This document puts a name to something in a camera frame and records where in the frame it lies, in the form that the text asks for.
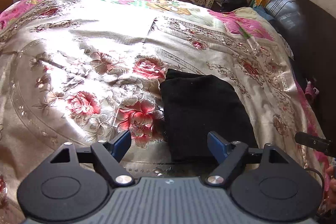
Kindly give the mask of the person right hand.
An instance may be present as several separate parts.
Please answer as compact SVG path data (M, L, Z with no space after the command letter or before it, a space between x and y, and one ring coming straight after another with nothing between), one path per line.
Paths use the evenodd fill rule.
M335 165L334 166L330 166L326 170L326 174L330 177L329 189L327 191L326 202L327 202L327 206L329 207L329 209L335 210L335 206L336 206Z

